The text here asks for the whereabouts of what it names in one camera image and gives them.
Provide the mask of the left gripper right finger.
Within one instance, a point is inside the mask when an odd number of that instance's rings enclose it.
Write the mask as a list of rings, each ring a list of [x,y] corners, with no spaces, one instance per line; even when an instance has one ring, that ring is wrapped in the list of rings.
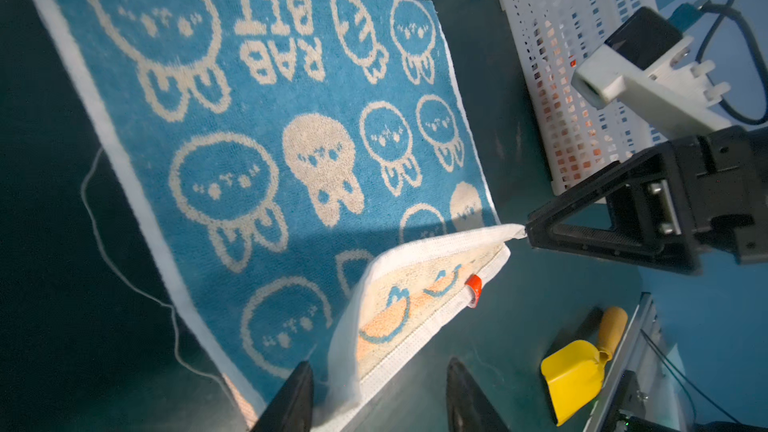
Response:
[[[508,431],[502,417],[456,357],[447,366],[446,409],[450,432]]]

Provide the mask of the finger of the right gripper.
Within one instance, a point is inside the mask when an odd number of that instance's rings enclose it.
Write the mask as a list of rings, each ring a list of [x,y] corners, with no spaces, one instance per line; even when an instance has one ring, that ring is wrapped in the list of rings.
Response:
[[[528,216],[535,248],[701,273],[693,214],[671,145],[613,162]]]

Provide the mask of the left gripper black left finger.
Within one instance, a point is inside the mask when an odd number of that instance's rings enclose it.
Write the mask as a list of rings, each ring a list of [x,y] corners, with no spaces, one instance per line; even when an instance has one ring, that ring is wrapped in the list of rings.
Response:
[[[308,432],[312,428],[314,374],[309,362],[300,362],[285,381],[251,432]]]

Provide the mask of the teal owl pattern towel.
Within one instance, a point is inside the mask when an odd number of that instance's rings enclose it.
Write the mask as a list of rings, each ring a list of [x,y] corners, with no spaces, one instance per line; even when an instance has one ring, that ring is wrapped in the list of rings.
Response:
[[[260,420],[369,402],[507,263],[430,0],[32,0],[176,311]]]

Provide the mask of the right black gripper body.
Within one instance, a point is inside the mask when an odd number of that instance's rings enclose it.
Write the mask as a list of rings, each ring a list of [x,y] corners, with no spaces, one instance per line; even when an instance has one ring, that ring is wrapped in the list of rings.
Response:
[[[696,251],[728,252],[739,264],[767,261],[767,129],[732,126],[671,142],[682,196],[683,236]]]

